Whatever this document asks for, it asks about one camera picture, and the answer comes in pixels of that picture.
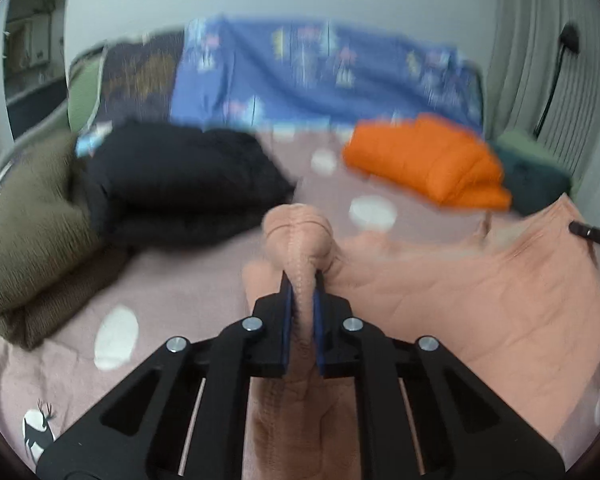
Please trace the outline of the pink quilted jacket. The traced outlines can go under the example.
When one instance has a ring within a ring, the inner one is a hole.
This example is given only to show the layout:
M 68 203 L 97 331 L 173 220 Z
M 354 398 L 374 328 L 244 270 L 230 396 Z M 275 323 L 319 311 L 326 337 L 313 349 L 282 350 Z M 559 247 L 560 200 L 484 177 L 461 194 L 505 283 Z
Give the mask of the pink quilted jacket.
M 567 197 L 531 217 L 486 219 L 455 244 L 410 245 L 366 232 L 336 240 L 321 211 L 280 206 L 263 222 L 262 260 L 242 272 L 247 298 L 296 296 L 290 367 L 252 389 L 247 462 L 255 479 L 355 479 L 350 380 L 315 365 L 314 275 L 353 313 L 404 341 L 439 338 L 574 463 L 600 431 L 600 260 L 572 235 Z

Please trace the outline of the dark green fleece garment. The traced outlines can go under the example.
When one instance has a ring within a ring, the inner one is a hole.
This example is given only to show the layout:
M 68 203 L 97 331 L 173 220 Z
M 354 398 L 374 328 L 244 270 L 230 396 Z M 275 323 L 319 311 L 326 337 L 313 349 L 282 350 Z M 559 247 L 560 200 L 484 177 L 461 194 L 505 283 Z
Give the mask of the dark green fleece garment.
M 571 178 L 562 168 L 511 148 L 491 145 L 504 170 L 504 188 L 512 196 L 512 209 L 530 216 L 570 194 Z

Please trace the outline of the green cushion by curtain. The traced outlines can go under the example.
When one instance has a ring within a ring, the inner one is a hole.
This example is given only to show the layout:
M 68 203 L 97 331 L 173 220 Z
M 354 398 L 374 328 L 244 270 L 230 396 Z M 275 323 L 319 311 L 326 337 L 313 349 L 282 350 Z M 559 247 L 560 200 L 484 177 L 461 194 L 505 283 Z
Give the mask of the green cushion by curtain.
M 495 139 L 495 144 L 527 156 L 541 157 L 546 154 L 535 136 L 524 130 L 506 130 Z

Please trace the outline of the pink polka-dot blanket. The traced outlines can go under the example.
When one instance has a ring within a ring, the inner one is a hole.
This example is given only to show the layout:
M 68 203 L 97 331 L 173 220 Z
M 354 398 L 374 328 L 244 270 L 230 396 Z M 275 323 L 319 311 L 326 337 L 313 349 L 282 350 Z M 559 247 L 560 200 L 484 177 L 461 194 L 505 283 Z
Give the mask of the pink polka-dot blanket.
M 410 245 L 455 244 L 486 220 L 480 211 L 439 209 L 354 174 L 341 162 L 336 136 L 273 133 L 261 142 L 297 180 L 297 200 L 324 214 L 336 240 L 374 232 Z M 264 257 L 259 230 L 199 252 L 141 252 L 37 349 L 0 337 L 0 431 L 12 452 L 33 468 L 53 440 L 160 344 L 173 336 L 207 339 L 245 316 L 254 300 L 242 272 Z

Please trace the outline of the orange puffer jacket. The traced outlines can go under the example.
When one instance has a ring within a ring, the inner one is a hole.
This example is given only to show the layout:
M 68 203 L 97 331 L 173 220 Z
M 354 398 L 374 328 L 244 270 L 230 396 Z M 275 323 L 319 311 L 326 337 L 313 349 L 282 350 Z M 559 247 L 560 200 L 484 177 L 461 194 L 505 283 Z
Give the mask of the orange puffer jacket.
M 348 168 L 439 207 L 506 211 L 512 206 L 503 166 L 488 144 L 438 115 L 359 122 L 341 156 Z

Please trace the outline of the black floor lamp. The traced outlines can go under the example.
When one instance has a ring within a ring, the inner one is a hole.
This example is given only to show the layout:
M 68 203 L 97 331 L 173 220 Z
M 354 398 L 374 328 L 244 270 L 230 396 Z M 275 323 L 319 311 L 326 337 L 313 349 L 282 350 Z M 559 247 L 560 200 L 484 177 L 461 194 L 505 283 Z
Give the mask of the black floor lamp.
M 539 139 L 542 129 L 545 125 L 548 112 L 554 101 L 555 92 L 557 90 L 558 80 L 562 73 L 562 64 L 567 52 L 571 55 L 578 56 L 580 54 L 580 30 L 576 22 L 570 21 L 564 25 L 558 37 L 558 51 L 554 64 L 554 72 L 552 83 L 550 84 L 550 92 L 546 99 L 542 114 L 533 129 L 533 136 Z

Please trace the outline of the olive brown knit sweater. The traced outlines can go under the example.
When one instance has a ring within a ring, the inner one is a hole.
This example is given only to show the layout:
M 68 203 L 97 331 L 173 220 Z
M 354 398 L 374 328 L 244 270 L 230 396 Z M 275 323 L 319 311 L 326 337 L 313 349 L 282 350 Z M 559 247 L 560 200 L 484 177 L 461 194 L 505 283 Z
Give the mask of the olive brown knit sweater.
M 0 336 L 32 350 L 67 324 L 129 261 L 71 196 L 76 134 L 25 151 L 0 189 Z

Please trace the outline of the black puffer jacket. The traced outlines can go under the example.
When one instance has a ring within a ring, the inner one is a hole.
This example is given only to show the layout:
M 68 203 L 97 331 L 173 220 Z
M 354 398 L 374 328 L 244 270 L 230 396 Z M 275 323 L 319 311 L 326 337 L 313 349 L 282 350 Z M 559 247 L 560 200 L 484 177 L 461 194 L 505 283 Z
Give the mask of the black puffer jacket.
M 249 132 L 127 122 L 84 160 L 92 229 L 132 246 L 210 246 L 256 228 L 296 185 Z

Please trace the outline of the grey curtain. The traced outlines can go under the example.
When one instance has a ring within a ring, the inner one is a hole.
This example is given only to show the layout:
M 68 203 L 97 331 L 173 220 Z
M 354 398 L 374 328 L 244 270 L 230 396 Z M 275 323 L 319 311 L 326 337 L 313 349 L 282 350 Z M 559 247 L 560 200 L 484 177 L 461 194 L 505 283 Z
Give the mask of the grey curtain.
M 581 51 L 565 55 L 539 141 L 585 197 L 600 182 L 600 0 L 496 0 L 484 128 L 490 139 L 534 129 L 550 92 L 558 37 L 570 21 L 579 27 Z

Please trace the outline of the dark cabinet shelf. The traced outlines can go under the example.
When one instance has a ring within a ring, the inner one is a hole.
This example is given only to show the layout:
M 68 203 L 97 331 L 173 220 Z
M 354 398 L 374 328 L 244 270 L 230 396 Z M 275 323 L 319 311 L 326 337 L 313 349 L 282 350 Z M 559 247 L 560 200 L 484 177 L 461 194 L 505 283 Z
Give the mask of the dark cabinet shelf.
M 0 156 L 67 99 L 66 0 L 0 0 Z

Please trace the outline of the dark patterned pillow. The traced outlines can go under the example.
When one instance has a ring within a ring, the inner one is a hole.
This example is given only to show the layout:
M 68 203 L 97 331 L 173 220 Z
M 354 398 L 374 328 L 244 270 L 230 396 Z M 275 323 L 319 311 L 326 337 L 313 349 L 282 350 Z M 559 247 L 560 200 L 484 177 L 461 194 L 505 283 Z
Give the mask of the dark patterned pillow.
M 166 122 L 183 46 L 182 28 L 110 46 L 94 122 Z

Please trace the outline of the green pillow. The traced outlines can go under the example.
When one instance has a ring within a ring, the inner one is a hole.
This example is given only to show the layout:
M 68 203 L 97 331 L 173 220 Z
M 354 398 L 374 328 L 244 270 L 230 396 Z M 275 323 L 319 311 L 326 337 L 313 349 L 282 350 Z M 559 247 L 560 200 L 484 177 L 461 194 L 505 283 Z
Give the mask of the green pillow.
M 88 52 L 71 65 L 68 79 L 68 122 L 74 132 L 88 128 L 97 112 L 102 85 L 103 50 Z

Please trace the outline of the blue tree-print sheet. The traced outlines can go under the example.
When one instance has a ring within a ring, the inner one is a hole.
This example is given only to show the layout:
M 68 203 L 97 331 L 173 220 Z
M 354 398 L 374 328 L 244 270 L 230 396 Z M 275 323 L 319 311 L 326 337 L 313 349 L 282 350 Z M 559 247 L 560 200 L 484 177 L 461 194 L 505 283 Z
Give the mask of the blue tree-print sheet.
M 483 133 L 480 77 L 457 48 L 329 21 L 197 18 L 170 119 L 251 130 L 348 130 L 436 114 Z

